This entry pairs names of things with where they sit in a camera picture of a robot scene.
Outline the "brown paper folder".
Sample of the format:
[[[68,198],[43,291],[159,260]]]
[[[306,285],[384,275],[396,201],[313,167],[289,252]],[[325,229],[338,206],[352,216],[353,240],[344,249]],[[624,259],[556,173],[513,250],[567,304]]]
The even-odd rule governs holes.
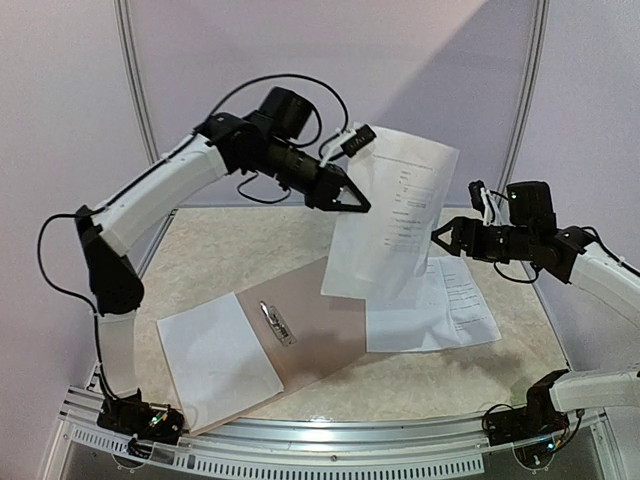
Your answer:
[[[365,353],[365,304],[325,296],[327,265],[320,258],[236,295],[256,336],[278,373],[284,392],[241,416],[291,395],[360,359]],[[295,335],[285,347],[265,321],[259,302],[274,305]]]

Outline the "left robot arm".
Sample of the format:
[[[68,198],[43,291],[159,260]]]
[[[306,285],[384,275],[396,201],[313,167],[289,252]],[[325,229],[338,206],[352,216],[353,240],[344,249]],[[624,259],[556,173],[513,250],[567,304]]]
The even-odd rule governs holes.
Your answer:
[[[86,205],[69,214],[45,220],[74,222],[88,272],[91,294],[85,296],[43,280],[53,290],[86,303],[93,316],[98,380],[104,398],[113,401],[111,419],[128,434],[148,426],[148,412],[136,401],[140,391],[134,360],[134,324],[145,289],[128,254],[154,224],[168,218],[203,188],[236,172],[274,179],[286,196],[298,192],[310,209],[324,212],[366,213],[371,203],[345,170],[337,165],[371,143],[375,134],[364,125],[351,127],[348,107],[328,83],[304,74],[290,79],[316,84],[328,91],[342,110],[343,122],[326,140],[314,136],[300,143],[316,105],[283,88],[272,88],[260,106],[245,116],[223,112],[241,91],[267,81],[248,80],[224,95],[206,118],[173,149],[116,193],[93,208]]]

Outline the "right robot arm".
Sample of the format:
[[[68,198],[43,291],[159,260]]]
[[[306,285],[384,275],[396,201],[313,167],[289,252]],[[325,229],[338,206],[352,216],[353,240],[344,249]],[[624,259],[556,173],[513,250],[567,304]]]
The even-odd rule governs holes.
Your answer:
[[[457,216],[434,230],[432,241],[453,256],[466,255],[493,265],[527,261],[537,273],[586,292],[612,308],[632,325],[639,323],[639,271],[614,254],[592,227],[561,229],[553,210],[550,187],[543,181],[511,183],[502,197],[509,222],[490,217],[492,192],[470,184],[472,206],[481,219]],[[639,371],[554,371],[526,394],[524,407],[499,414],[527,436],[566,420],[570,411],[594,407],[636,407]]]

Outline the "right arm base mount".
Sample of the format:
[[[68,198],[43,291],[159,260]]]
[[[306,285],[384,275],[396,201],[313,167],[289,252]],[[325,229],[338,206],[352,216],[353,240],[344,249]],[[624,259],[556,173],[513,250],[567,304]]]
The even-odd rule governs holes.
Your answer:
[[[570,422],[551,400],[551,388],[569,373],[568,369],[555,370],[538,380],[526,391],[526,404],[512,407],[496,404],[489,408],[481,420],[481,428],[491,446],[533,439],[558,430],[566,433]]]

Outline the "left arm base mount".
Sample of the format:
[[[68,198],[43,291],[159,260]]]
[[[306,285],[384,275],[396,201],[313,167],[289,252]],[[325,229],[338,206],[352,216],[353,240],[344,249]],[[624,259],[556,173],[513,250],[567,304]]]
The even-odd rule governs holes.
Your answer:
[[[97,418],[102,429],[167,445],[178,444],[184,424],[179,410],[169,404],[144,402],[139,393],[121,399],[106,398]]]

